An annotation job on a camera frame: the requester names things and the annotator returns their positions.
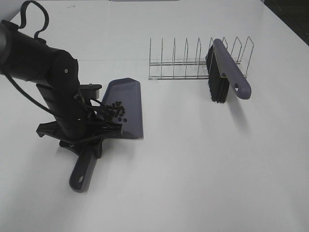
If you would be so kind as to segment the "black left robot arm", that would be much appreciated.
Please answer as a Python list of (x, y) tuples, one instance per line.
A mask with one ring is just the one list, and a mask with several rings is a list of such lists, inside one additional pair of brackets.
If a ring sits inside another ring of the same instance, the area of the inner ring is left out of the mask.
[(112, 122), (111, 108), (91, 104), (102, 86), (80, 84), (78, 61), (65, 50), (19, 32), (18, 25), (6, 20), (0, 23), (0, 73), (11, 81), (36, 84), (47, 111), (55, 118), (38, 126), (40, 137), (82, 146), (122, 136), (122, 125)]

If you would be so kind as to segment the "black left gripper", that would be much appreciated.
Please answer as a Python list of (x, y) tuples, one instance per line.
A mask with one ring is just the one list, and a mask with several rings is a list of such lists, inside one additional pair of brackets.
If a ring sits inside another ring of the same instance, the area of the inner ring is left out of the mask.
[(49, 122), (38, 126), (39, 137), (45, 135), (58, 139), (59, 145), (76, 155), (81, 155), (85, 148), (93, 148), (96, 158), (101, 158), (102, 142), (107, 138), (120, 138), (122, 124), (105, 120), (90, 120), (76, 122)]

